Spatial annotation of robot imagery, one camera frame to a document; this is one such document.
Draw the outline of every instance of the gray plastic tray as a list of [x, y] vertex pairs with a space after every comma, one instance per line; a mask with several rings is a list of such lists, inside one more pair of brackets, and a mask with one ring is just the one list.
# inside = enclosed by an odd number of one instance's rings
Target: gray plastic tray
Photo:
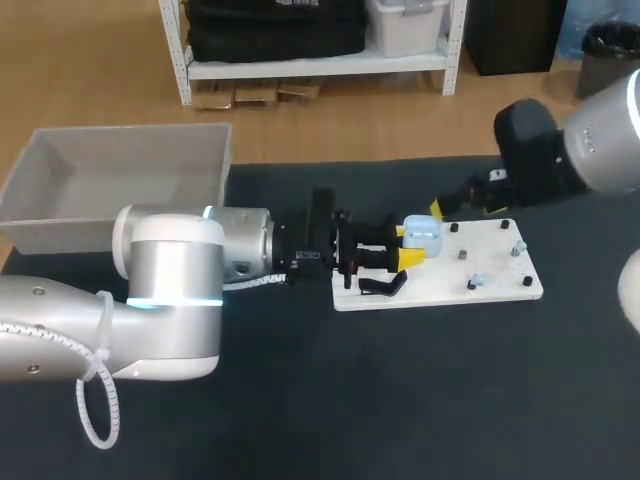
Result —
[[128, 205], [223, 205], [229, 124], [36, 130], [0, 193], [22, 254], [104, 252]]

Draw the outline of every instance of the cable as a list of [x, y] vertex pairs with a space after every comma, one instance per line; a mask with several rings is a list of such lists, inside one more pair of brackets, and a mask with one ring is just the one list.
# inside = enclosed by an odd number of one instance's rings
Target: cable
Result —
[[226, 283], [222, 286], [222, 290], [225, 292], [231, 292], [234, 290], [246, 290], [247, 288], [260, 287], [262, 285], [268, 285], [271, 283], [285, 283], [287, 276], [282, 274], [267, 275], [266, 277], [256, 278], [255, 280], [249, 280], [247, 282], [240, 283]]
[[[104, 364], [104, 361], [109, 357], [109, 334], [111, 330], [111, 317], [113, 315], [113, 297], [109, 292], [98, 292], [98, 296], [105, 299], [105, 309], [102, 313], [100, 324], [98, 325], [100, 347], [95, 353], [66, 335], [54, 333], [44, 328], [0, 322], [0, 333], [36, 337], [41, 340], [54, 342], [68, 348], [69, 350], [73, 350], [89, 362], [90, 366], [88, 372], [82, 380], [76, 381], [76, 402], [78, 404], [78, 413], [80, 414], [80, 422], [82, 423], [84, 431], [86, 432], [87, 437], [89, 437], [91, 443], [101, 450], [107, 450], [113, 447], [118, 440], [118, 434], [120, 433], [120, 405], [118, 403], [118, 393], [116, 392], [113, 377]], [[105, 392], [107, 393], [107, 400], [109, 402], [111, 431], [109, 432], [109, 437], [106, 440], [100, 439], [96, 431], [93, 429], [84, 398], [84, 382], [90, 380], [96, 373], [100, 377], [100, 380], [102, 380]]]

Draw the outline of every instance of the metal shelf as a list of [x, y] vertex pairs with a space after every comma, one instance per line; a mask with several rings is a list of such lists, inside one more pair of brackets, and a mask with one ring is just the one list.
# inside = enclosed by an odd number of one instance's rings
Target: metal shelf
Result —
[[363, 52], [339, 57], [234, 64], [196, 62], [193, 60], [190, 47], [187, 47], [183, 52], [180, 36], [179, 0], [158, 0], [183, 105], [191, 104], [191, 85], [189, 83], [191, 80], [313, 77], [429, 70], [445, 71], [442, 93], [443, 95], [453, 95], [462, 47], [467, 0], [451, 1], [449, 39], [441, 38], [437, 50], [432, 53], [385, 58], [372, 46], [368, 46]]

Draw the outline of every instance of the white pegboard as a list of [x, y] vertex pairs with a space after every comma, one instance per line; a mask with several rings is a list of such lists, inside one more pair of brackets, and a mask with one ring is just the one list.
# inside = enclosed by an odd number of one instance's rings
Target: white pegboard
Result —
[[[407, 270], [409, 280], [395, 297], [362, 295], [360, 278], [389, 282], [395, 274], [382, 270], [359, 271], [353, 277], [350, 290], [344, 289], [342, 275], [334, 273], [333, 303], [341, 312], [384, 310], [393, 308], [459, 305], [468, 303], [515, 302], [542, 297], [543, 288], [528, 251], [519, 257], [511, 256], [511, 249], [524, 240], [518, 226], [509, 220], [509, 228], [501, 228], [502, 220], [458, 222], [458, 232], [442, 225], [443, 245], [437, 258]], [[460, 250], [467, 251], [467, 259], [460, 260]], [[467, 283], [479, 273], [485, 285], [469, 290]], [[523, 285], [524, 277], [533, 278], [530, 287]]]
[[453, 95], [456, 92], [458, 80], [458, 65], [464, 36], [464, 22], [467, 15], [467, 0], [451, 2], [451, 29], [449, 30], [449, 44], [447, 50], [447, 67], [444, 71], [443, 95]]
[[183, 105], [191, 105], [191, 84], [189, 83], [187, 62], [182, 50], [180, 33], [180, 2], [178, 0], [158, 0], [158, 3], [173, 63], [173, 71], [180, 91], [180, 99]]

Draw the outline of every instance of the light blue object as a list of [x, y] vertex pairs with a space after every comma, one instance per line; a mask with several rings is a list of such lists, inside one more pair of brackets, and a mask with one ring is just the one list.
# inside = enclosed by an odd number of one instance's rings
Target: light blue object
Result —
[[511, 249], [511, 256], [519, 257], [520, 254], [522, 252], [525, 252], [526, 250], [527, 250], [527, 244], [524, 243], [522, 240], [518, 240], [518, 243], [516, 243], [515, 246]]
[[471, 280], [469, 280], [471, 285], [475, 285], [476, 287], [484, 287], [484, 277], [479, 273], [474, 273]]
[[618, 0], [569, 0], [556, 49], [558, 56], [581, 60], [582, 40], [587, 29], [594, 23], [616, 20], [619, 13]]
[[402, 248], [421, 248], [426, 258], [440, 255], [442, 249], [441, 224], [430, 215], [411, 215], [404, 220]]

